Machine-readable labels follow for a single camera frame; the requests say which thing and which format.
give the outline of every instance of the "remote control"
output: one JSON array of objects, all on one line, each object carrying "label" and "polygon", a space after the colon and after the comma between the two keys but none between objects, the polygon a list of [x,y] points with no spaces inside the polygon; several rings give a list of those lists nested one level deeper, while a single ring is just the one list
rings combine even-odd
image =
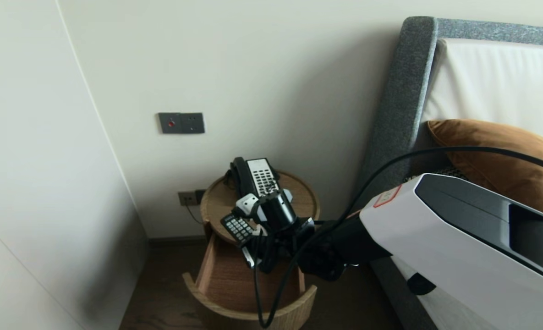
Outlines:
[{"label": "remote control", "polygon": [[243,218],[236,218],[229,214],[220,223],[238,242],[239,247],[244,246],[252,237],[253,228]]}]

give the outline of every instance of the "orange pillow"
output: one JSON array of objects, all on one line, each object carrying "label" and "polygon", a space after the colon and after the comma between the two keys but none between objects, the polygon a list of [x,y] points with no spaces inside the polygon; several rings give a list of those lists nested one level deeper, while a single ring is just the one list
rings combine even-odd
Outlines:
[{"label": "orange pillow", "polygon": [[[428,129],[441,146],[486,146],[513,150],[543,160],[543,137],[487,121],[429,121]],[[479,186],[543,212],[543,167],[493,153],[448,153],[453,165]]]}]

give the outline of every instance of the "red sticker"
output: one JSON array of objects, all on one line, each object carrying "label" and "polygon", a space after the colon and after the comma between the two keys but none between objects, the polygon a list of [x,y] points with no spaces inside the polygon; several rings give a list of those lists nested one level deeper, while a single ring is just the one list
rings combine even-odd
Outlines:
[{"label": "red sticker", "polygon": [[401,186],[402,185],[399,185],[396,188],[387,190],[386,192],[382,192],[382,194],[379,195],[378,200],[375,201],[373,207],[380,207],[383,204],[391,202],[395,198],[395,196],[397,196],[397,192],[399,192]]}]

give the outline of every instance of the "wooden side table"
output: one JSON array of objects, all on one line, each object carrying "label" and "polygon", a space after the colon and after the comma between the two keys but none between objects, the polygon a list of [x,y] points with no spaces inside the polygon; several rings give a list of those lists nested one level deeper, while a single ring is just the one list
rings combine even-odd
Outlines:
[{"label": "wooden side table", "polygon": [[[320,205],[316,193],[302,179],[287,172],[277,171],[280,175],[280,187],[290,190],[294,200],[292,207],[298,217],[312,217],[318,220]],[[235,206],[236,192],[223,184],[224,177],[216,180],[204,193],[200,203],[200,214],[205,225],[205,232],[210,236],[214,231],[225,242],[236,244],[234,238],[226,231],[220,220],[231,213]]]},{"label": "wooden side table", "polygon": [[[318,218],[318,197],[301,179],[286,172],[280,174],[279,184],[292,192],[292,205],[299,217]],[[198,318],[209,330],[260,330],[253,270],[249,269],[236,242],[220,220],[233,209],[236,192],[216,180],[204,193],[200,212],[209,243],[196,282],[189,273],[183,274],[184,282],[192,296]],[[259,273],[259,293],[263,317],[288,268],[289,261],[281,259],[269,274]],[[288,278],[279,309],[269,330],[298,330],[310,316],[316,297],[316,286],[305,288],[303,273],[293,269]]]}]

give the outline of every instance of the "baseboard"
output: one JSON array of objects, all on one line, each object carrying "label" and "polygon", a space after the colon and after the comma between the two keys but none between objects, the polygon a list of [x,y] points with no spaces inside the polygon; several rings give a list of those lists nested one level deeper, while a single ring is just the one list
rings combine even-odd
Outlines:
[{"label": "baseboard", "polygon": [[206,236],[184,236],[184,237],[163,237],[163,238],[150,238],[150,248],[161,247],[178,247],[178,246],[191,246],[206,244]]}]

